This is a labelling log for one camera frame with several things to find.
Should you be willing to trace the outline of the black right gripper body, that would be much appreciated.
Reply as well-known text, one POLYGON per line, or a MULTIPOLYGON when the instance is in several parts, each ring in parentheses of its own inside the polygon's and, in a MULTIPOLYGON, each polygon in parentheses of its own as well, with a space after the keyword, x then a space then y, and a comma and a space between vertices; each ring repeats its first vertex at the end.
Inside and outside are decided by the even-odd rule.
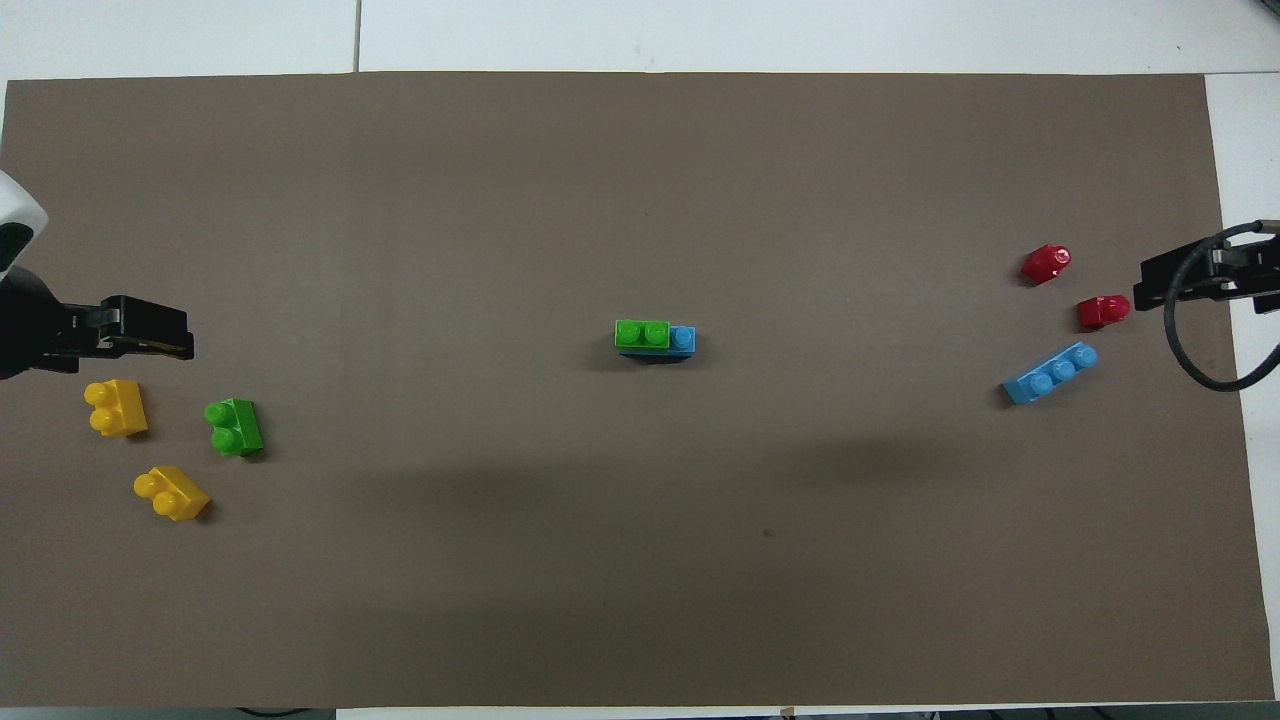
POLYGON ((1212 251, 1215 300, 1252 299, 1266 302, 1279 293, 1279 238, 1212 251))

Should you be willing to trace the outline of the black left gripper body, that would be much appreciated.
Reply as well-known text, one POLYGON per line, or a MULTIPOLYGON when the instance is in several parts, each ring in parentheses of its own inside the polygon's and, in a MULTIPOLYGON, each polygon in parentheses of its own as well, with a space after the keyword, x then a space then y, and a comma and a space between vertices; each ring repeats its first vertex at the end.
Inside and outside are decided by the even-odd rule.
POLYGON ((90 320, 99 305, 63 304, 33 272, 12 266, 1 286, 1 378, 28 370, 76 374, 100 332, 90 320))

